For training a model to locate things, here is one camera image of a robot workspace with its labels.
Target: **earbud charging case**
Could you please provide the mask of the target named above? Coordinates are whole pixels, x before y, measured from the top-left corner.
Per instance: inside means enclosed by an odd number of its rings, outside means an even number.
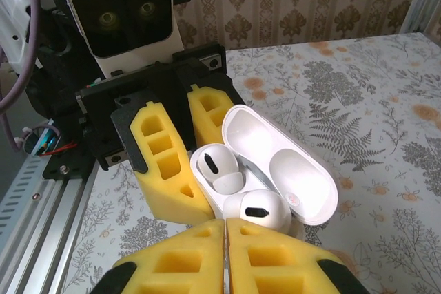
[[[245,105],[236,105],[224,117],[222,137],[236,156],[253,162],[275,184],[301,223],[320,225],[334,214],[338,191],[329,165],[275,123]],[[214,191],[197,166],[207,146],[193,153],[190,167],[216,218],[222,218],[223,203],[229,195]],[[237,193],[266,189],[248,168],[239,170],[245,185]]]

